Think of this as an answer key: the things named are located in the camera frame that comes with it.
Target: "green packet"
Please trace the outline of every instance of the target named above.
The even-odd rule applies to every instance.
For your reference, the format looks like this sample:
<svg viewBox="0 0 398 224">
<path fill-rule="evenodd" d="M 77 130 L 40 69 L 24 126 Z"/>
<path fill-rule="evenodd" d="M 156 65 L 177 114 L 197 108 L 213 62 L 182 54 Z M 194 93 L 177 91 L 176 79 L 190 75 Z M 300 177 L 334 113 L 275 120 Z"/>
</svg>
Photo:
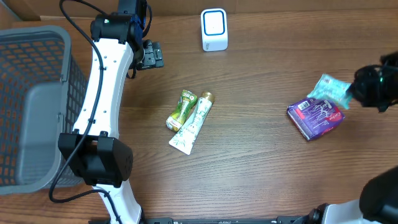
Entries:
<svg viewBox="0 0 398 224">
<path fill-rule="evenodd" d="M 174 112 L 167 118 L 166 125 L 173 131 L 179 131 L 185 123 L 189 112 L 197 103 L 198 97 L 188 90 L 182 90 L 180 101 Z"/>
</svg>

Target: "light blue packet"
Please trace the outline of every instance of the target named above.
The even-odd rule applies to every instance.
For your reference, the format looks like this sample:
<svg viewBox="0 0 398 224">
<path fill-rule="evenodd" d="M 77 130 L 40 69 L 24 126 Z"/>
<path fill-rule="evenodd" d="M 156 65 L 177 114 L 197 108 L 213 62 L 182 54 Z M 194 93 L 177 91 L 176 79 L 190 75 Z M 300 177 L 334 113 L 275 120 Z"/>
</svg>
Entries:
<svg viewBox="0 0 398 224">
<path fill-rule="evenodd" d="M 350 83 L 337 80 L 328 74 L 323 74 L 313 91 L 307 97 L 331 100 L 348 110 L 349 103 L 353 99 L 352 94 L 347 92 L 350 85 Z"/>
</svg>

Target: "wooden table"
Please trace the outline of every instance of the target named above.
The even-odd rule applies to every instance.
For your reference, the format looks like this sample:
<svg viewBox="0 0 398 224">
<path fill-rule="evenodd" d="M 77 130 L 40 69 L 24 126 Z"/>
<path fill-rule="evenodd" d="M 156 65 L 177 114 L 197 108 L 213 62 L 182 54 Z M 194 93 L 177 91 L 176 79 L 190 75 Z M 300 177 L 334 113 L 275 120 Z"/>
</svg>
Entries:
<svg viewBox="0 0 398 224">
<path fill-rule="evenodd" d="M 148 217 L 269 218 L 307 214 L 359 198 L 398 158 L 398 108 L 357 102 L 330 134 L 306 142 L 285 115 L 322 73 L 352 81 L 362 66 L 398 49 L 398 9 L 228 15 L 226 51 L 204 53 L 199 16 L 154 17 L 149 39 L 165 67 L 126 80 L 120 139 L 134 151 L 131 185 Z M 77 23 L 89 32 L 91 20 Z M 66 21 L 73 56 L 89 74 L 91 49 Z M 193 152 L 169 146 L 165 120 L 183 89 L 216 96 Z M 58 189 L 67 197 L 90 187 Z M 98 195 L 54 204 L 48 191 L 0 198 L 3 223 L 86 223 L 108 214 Z"/>
</svg>

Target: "gold cap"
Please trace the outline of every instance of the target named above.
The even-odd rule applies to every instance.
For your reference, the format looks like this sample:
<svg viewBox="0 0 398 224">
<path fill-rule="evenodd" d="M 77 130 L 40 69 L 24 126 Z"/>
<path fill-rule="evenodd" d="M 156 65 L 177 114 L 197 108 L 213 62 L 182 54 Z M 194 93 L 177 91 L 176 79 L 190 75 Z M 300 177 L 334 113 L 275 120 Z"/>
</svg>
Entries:
<svg viewBox="0 0 398 224">
<path fill-rule="evenodd" d="M 203 93 L 201 93 L 201 97 L 210 101 L 211 103 L 214 103 L 214 100 L 216 99 L 216 97 L 213 94 L 207 91 L 203 91 Z"/>
</svg>

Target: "purple box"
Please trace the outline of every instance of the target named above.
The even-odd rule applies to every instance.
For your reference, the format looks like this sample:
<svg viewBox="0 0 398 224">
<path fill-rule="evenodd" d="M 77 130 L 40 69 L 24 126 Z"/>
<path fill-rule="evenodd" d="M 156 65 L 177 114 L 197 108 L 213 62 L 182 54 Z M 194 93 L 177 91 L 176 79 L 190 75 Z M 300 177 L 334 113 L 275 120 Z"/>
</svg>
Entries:
<svg viewBox="0 0 398 224">
<path fill-rule="evenodd" d="M 332 101 L 314 98 L 306 98 L 290 105 L 287 115 L 308 141 L 331 131 L 345 118 Z"/>
</svg>

